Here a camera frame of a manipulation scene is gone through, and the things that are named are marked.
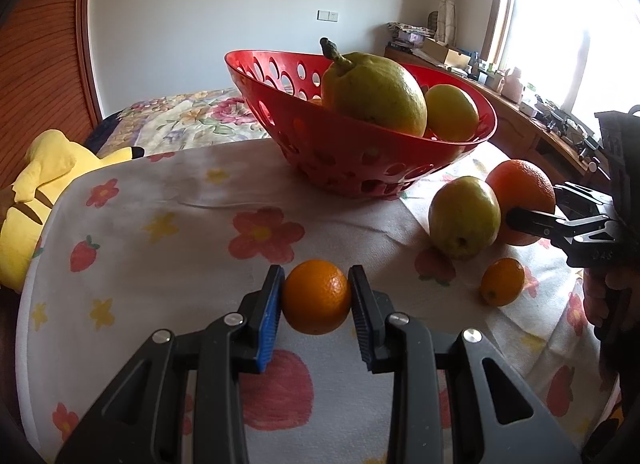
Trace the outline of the person's right hand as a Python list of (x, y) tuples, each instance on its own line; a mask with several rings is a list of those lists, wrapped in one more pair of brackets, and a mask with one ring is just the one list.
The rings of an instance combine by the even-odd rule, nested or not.
[(584, 270), (584, 310), (594, 335), (604, 343), (611, 329), (605, 323), (614, 315), (614, 307), (608, 300), (631, 291), (629, 304), (624, 308), (625, 318), (620, 331), (629, 331), (639, 324), (639, 267), (592, 267)]

